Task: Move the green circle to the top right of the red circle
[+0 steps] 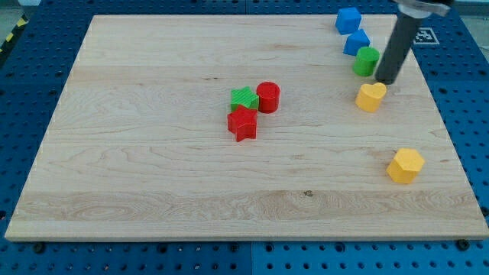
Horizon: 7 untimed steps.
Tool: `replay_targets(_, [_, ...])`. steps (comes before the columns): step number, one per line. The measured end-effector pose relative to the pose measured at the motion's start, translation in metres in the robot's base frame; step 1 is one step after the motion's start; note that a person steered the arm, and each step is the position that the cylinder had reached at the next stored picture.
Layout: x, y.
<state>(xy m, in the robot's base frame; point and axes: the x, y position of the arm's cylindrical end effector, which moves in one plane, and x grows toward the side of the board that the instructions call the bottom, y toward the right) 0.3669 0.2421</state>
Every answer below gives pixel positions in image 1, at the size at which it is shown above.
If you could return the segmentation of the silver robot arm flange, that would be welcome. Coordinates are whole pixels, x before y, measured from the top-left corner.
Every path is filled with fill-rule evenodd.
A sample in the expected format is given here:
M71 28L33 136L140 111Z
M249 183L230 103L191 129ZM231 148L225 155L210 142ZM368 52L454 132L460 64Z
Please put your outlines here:
M446 16L451 10L454 0L393 0L398 9L411 18L427 18L431 14Z

